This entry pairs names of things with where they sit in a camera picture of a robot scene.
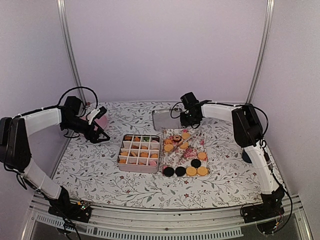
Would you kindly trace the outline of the metal serving tongs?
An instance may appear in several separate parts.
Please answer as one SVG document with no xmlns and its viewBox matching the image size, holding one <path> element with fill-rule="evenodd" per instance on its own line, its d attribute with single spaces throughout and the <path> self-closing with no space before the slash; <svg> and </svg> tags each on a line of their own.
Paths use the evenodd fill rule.
<svg viewBox="0 0 320 240">
<path fill-rule="evenodd" d="M 180 150 L 184 150 L 185 152 L 190 149 L 193 144 L 196 142 L 197 138 L 200 136 L 201 131 L 200 130 L 182 130 L 182 132 L 177 134 L 172 134 L 170 137 L 168 137 L 166 140 L 171 140 L 172 143 L 172 149 L 170 151 L 166 151 L 165 148 L 169 143 L 166 143 L 166 140 L 163 143 L 163 150 L 164 150 L 164 156 L 166 158 L 169 158 L 171 155 L 178 153 Z M 181 136 L 180 142 L 174 142 L 173 136 L 179 135 Z"/>
</svg>

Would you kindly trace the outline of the orange swirl cookie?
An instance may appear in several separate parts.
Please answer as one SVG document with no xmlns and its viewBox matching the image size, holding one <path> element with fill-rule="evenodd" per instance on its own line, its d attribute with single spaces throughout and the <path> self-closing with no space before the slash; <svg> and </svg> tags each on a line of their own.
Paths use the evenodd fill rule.
<svg viewBox="0 0 320 240">
<path fill-rule="evenodd" d="M 124 137 L 124 140 L 125 140 L 125 141 L 131 141 L 131 140 L 132 140 L 132 137 L 131 137 L 131 136 L 125 136 L 125 137 Z"/>
</svg>

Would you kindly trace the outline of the silver metal tray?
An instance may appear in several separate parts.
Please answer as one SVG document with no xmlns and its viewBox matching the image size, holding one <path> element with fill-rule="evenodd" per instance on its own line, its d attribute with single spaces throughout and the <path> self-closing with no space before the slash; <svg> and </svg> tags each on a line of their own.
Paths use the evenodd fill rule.
<svg viewBox="0 0 320 240">
<path fill-rule="evenodd" d="M 171 117 L 170 109 L 153 110 L 151 115 L 154 130 L 161 132 L 164 129 L 182 129 L 180 111 L 174 110 L 173 113 L 178 114 L 178 118 Z"/>
</svg>

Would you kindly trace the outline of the pink divided cookie tin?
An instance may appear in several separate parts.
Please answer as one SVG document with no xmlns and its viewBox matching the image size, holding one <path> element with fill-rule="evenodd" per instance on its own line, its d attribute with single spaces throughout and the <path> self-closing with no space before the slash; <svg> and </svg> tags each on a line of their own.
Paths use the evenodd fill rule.
<svg viewBox="0 0 320 240">
<path fill-rule="evenodd" d="M 131 136 L 131 141 L 125 141 L 125 136 Z M 134 141 L 134 138 L 140 138 L 140 141 Z M 144 142 L 144 137 L 150 137 L 148 142 Z M 153 143 L 152 140 L 157 140 L 159 143 Z M 139 146 L 140 149 L 132 149 L 132 145 Z M 148 149 L 141 149 L 141 146 L 147 146 Z M 128 156 L 122 156 L 121 152 L 128 152 Z M 138 157 L 130 156 L 130 152 L 137 152 Z M 148 158 L 140 157 L 141 152 L 147 152 Z M 158 158 L 150 158 L 151 154 L 158 154 Z M 141 135 L 141 134 L 126 134 L 123 136 L 120 150 L 117 155 L 117 165 L 122 172 L 133 172 L 143 174 L 155 174 L 159 170 L 161 155 L 161 138 L 157 135 Z M 120 164 L 119 160 L 125 159 L 126 164 Z M 156 161 L 156 166 L 150 166 L 149 161 Z"/>
</svg>

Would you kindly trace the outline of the orange swirl biscuit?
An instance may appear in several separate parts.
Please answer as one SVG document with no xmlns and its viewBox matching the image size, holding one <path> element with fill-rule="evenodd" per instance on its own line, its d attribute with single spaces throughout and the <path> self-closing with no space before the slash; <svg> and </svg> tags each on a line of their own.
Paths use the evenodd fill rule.
<svg viewBox="0 0 320 240">
<path fill-rule="evenodd" d="M 149 153 L 148 152 L 141 152 L 139 155 L 141 158 L 148 158 Z"/>
</svg>

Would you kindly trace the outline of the pink sandwich cookie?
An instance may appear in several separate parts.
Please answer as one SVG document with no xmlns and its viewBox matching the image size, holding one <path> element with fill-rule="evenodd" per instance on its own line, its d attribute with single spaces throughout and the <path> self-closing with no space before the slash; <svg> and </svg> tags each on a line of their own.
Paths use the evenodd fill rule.
<svg viewBox="0 0 320 240">
<path fill-rule="evenodd" d="M 154 160 L 150 160 L 150 161 L 148 162 L 148 164 L 149 164 L 150 166 L 156 166 L 156 165 L 157 165 L 157 162 L 154 161 Z"/>
</svg>

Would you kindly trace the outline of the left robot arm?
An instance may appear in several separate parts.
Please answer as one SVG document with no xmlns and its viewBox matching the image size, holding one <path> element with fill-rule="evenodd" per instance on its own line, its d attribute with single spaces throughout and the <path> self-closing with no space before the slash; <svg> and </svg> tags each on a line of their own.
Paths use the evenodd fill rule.
<svg viewBox="0 0 320 240">
<path fill-rule="evenodd" d="M 34 159 L 34 136 L 59 127 L 62 131 L 73 131 L 93 144 L 107 142 L 110 137 L 100 124 L 107 109 L 97 105 L 84 116 L 80 116 L 81 100 L 75 96 L 53 106 L 38 108 L 14 117 L 0 120 L 0 162 L 6 171 L 17 175 L 20 184 L 42 194 L 52 209 L 63 217 L 85 212 L 86 208 L 73 203 L 65 187 L 54 182 Z"/>
</svg>

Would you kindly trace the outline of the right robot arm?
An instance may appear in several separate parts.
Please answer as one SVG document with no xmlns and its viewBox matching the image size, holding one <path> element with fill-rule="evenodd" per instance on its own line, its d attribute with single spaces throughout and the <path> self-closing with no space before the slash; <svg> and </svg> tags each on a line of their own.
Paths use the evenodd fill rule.
<svg viewBox="0 0 320 240">
<path fill-rule="evenodd" d="M 275 176 L 272 161 L 266 151 L 266 130 L 257 115 L 257 111 L 263 111 L 250 103 L 199 101 L 192 92 L 184 94 L 180 101 L 184 106 L 184 111 L 179 116 L 183 127 L 198 127 L 203 118 L 232 123 L 234 140 L 250 159 L 260 182 L 262 204 L 253 212 L 260 214 L 262 218 L 283 214 L 282 199 L 285 190 Z"/>
</svg>

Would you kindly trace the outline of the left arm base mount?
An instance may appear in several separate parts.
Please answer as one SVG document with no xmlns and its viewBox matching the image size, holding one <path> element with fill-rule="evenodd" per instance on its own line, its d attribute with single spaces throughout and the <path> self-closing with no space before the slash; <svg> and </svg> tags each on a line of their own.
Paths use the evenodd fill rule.
<svg viewBox="0 0 320 240">
<path fill-rule="evenodd" d="M 92 208 L 90 206 L 83 208 L 77 203 L 59 203 L 55 200 L 50 200 L 50 207 L 48 213 L 67 220 L 88 223 L 92 215 Z"/>
</svg>

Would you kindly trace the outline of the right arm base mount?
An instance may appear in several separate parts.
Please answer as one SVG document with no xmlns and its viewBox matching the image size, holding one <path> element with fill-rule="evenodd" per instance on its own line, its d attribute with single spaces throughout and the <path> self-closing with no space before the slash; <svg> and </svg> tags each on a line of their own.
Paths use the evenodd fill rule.
<svg viewBox="0 0 320 240">
<path fill-rule="evenodd" d="M 240 215 L 245 223 L 252 223 L 274 217 L 280 217 L 284 213 L 285 211 L 282 201 L 276 201 L 275 204 L 269 202 L 260 204 L 245 203 L 240 208 Z"/>
</svg>

